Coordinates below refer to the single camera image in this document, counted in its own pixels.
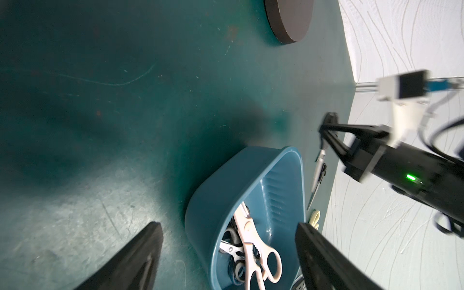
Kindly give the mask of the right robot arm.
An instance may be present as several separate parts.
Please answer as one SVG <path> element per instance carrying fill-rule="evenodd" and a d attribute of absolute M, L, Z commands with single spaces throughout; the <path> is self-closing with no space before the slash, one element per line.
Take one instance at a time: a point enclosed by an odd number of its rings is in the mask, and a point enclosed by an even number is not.
<path fill-rule="evenodd" d="M 319 128 L 344 164 L 345 174 L 362 181 L 372 174 L 389 183 L 398 194 L 437 210 L 436 228 L 464 236 L 464 163 L 433 154 L 407 143 L 387 144 L 388 126 L 340 124 L 328 112 Z"/>

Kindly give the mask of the black scissors large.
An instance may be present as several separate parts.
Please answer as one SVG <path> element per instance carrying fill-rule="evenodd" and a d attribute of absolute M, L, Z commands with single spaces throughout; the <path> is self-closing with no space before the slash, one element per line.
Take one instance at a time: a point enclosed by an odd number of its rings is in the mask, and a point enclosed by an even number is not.
<path fill-rule="evenodd" d="M 228 273 L 234 285 L 242 285 L 245 282 L 245 255 L 239 234 L 232 226 L 227 227 L 219 252 L 231 256 Z"/>

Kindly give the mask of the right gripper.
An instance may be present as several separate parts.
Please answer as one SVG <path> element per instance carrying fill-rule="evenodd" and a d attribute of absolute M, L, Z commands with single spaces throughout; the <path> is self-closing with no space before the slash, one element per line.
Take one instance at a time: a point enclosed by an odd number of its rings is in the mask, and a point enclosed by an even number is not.
<path fill-rule="evenodd" d="M 456 221 L 464 219 L 464 168 L 435 154 L 402 143 L 397 148 L 383 140 L 372 143 L 356 140 L 347 147 L 336 133 L 384 138 L 390 134 L 386 125 L 338 123 L 338 114 L 328 112 L 319 128 L 322 140 L 337 154 L 346 173 L 361 181 L 364 174 L 373 174 L 386 181 L 395 191 L 428 205 Z"/>

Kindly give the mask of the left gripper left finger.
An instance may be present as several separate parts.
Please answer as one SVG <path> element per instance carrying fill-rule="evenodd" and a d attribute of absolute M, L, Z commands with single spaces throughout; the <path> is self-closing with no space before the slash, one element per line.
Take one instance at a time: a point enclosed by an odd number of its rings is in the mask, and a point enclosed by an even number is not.
<path fill-rule="evenodd" d="M 152 290 L 163 246 L 163 229 L 150 222 L 79 290 Z"/>

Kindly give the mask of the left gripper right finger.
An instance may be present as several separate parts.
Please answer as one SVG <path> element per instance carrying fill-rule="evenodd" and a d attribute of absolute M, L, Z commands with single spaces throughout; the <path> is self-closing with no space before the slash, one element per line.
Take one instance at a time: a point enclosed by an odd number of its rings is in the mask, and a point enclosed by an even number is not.
<path fill-rule="evenodd" d="M 295 242 L 308 290 L 381 289 L 309 224 L 298 224 Z"/>

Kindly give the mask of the black scissors thin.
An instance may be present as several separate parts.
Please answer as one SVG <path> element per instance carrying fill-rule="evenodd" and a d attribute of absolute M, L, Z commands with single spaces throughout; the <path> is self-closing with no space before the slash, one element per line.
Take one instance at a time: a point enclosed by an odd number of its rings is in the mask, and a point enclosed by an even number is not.
<path fill-rule="evenodd" d="M 325 158 L 326 158 L 326 150 L 321 149 L 316 159 L 315 172 L 314 172 L 312 186 L 311 186 L 311 196 L 310 196 L 308 205 L 306 207 L 307 210 L 310 209 L 314 201 L 314 198 L 318 192 L 320 184 L 326 175 L 327 164 L 325 163 Z"/>

